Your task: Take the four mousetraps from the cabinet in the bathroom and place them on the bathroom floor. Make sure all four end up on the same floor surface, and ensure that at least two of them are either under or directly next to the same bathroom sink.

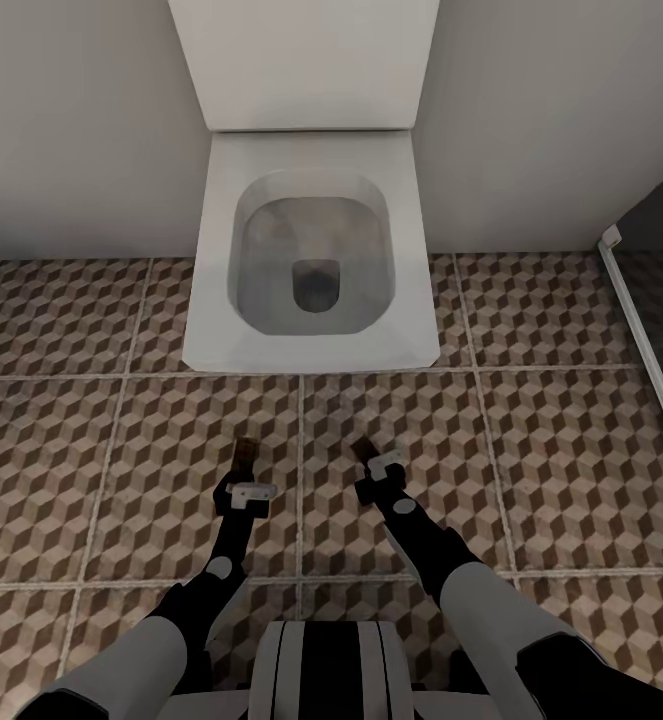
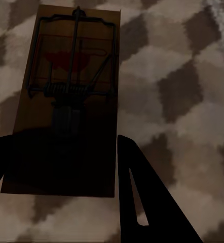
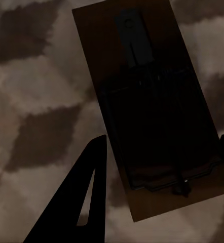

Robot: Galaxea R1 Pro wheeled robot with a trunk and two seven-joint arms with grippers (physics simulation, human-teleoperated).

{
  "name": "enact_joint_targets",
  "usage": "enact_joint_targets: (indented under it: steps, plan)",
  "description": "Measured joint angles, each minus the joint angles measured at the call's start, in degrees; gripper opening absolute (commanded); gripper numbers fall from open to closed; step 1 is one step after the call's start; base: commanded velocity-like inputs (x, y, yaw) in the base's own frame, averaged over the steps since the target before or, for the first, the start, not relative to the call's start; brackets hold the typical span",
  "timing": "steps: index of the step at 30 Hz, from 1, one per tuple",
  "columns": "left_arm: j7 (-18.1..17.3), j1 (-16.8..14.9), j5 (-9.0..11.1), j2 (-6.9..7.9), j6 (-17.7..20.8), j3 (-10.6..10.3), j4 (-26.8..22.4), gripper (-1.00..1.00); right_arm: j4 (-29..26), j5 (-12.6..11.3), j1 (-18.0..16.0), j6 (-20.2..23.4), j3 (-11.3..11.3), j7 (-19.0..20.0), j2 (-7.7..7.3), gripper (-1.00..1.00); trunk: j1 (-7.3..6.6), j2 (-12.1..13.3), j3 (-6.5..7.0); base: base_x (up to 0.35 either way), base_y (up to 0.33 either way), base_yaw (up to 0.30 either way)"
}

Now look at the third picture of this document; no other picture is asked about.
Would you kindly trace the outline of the mousetrap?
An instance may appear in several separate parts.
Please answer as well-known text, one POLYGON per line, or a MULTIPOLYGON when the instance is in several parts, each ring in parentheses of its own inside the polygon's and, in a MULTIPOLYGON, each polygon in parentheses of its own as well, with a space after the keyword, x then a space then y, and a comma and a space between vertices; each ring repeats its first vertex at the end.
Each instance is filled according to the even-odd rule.
POLYGON ((169 0, 72 9, 133 222, 224 194, 224 151, 169 0))

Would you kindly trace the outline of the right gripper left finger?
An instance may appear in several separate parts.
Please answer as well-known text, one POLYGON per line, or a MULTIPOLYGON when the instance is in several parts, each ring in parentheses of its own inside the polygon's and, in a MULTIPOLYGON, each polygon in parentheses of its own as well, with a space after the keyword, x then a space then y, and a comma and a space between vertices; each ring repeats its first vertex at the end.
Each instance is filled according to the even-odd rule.
POLYGON ((102 135, 88 143, 24 243, 104 243, 106 161, 102 135), (77 226, 94 170, 88 223, 77 226))

